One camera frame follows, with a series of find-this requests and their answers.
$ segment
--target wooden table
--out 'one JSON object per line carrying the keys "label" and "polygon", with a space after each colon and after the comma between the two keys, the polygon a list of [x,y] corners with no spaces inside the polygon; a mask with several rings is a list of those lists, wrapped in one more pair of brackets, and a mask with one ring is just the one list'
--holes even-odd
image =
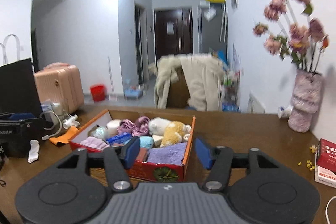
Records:
{"label": "wooden table", "polygon": [[[79,121],[84,124],[106,107],[101,105],[85,105],[78,111]],[[150,111],[149,108],[111,107],[113,110]],[[269,156],[285,164],[297,174],[309,180],[319,190],[321,205],[316,214],[314,224],[326,224],[325,206],[328,200],[336,195],[336,189],[314,182],[314,172],[305,166],[306,160],[314,160],[309,151],[318,140],[311,133],[295,133],[289,129],[286,120],[279,120],[276,115],[240,114],[220,112],[197,112],[192,110],[166,109],[159,112],[171,112],[196,116],[195,137],[202,136],[211,145],[225,145],[235,152],[247,153],[251,147],[257,147]],[[12,224],[22,223],[14,205],[15,193],[24,182],[40,171],[52,165],[71,152],[69,145],[56,147],[49,141],[41,144],[40,158],[29,164],[27,159],[10,158],[1,170],[0,178],[7,185],[0,187],[0,210]],[[208,172],[199,163],[192,151],[187,170],[187,181],[202,182]],[[236,169],[231,172],[230,184],[244,177],[245,170]],[[329,218],[336,223],[336,202],[329,206]]]}

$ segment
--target pink satin scrunchie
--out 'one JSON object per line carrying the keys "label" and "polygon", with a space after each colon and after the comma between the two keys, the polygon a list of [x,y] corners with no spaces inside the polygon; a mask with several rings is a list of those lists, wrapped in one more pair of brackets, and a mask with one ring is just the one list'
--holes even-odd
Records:
{"label": "pink satin scrunchie", "polygon": [[120,122],[120,126],[117,128],[118,134],[122,133],[131,133],[132,136],[147,136],[149,129],[148,129],[148,122],[150,119],[146,116],[142,116],[136,120],[136,122],[132,122],[128,119],[122,120]]}

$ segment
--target black circular disc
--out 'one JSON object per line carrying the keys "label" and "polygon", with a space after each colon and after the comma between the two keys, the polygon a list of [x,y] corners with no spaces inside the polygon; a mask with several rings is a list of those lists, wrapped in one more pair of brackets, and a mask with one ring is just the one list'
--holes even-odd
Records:
{"label": "black circular disc", "polygon": [[97,180],[65,170],[23,185],[16,194],[16,209],[29,223],[74,224],[97,213],[106,199],[105,188]]}
{"label": "black circular disc", "polygon": [[315,187],[287,168],[251,172],[228,196],[241,217],[260,224],[310,223],[320,204]]}

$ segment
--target white box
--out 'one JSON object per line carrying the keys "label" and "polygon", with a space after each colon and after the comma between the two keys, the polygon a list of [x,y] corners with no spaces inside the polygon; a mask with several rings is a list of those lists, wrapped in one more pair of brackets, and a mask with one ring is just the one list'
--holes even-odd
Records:
{"label": "white box", "polygon": [[334,174],[334,172],[321,166],[315,165],[315,181],[336,188],[336,175]]}

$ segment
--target floor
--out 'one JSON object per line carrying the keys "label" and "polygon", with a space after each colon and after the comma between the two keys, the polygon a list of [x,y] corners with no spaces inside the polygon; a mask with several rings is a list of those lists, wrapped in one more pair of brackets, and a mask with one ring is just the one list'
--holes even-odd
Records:
{"label": "floor", "polygon": [[113,105],[113,106],[149,106],[154,107],[154,85],[155,79],[150,79],[147,83],[147,90],[145,95],[140,99],[124,99],[123,96],[118,96],[117,100],[105,99],[101,102],[94,102],[91,95],[85,95],[84,103],[85,104],[96,104],[96,105]]}

